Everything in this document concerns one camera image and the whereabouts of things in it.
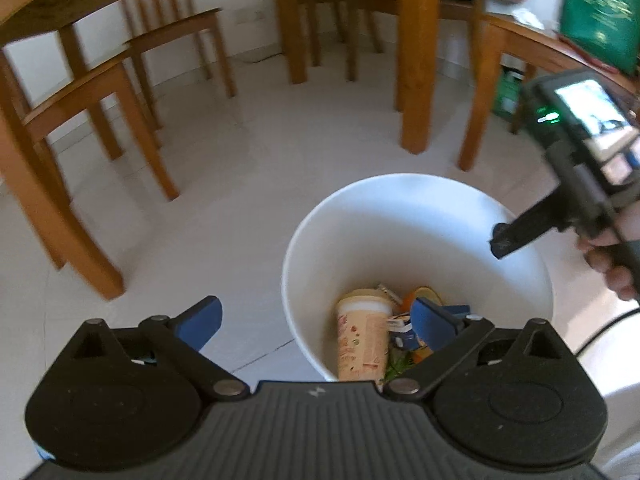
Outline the person right hand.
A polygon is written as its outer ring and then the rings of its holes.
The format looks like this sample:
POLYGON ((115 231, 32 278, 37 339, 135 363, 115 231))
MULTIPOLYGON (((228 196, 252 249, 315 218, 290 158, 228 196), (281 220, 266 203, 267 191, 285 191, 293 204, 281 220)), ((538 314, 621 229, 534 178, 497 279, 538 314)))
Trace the person right hand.
MULTIPOLYGON (((615 221, 616 229, 625 240, 639 240, 639 203, 634 203, 622 210, 615 221)), ((620 300, 631 300, 638 297, 639 283, 632 276, 631 270, 616 263, 608 249, 617 245, 618 240, 611 230, 603 231, 599 236, 588 240, 583 236, 577 239, 577 249, 584 255, 590 268, 604 276, 606 286, 615 292, 620 300)))

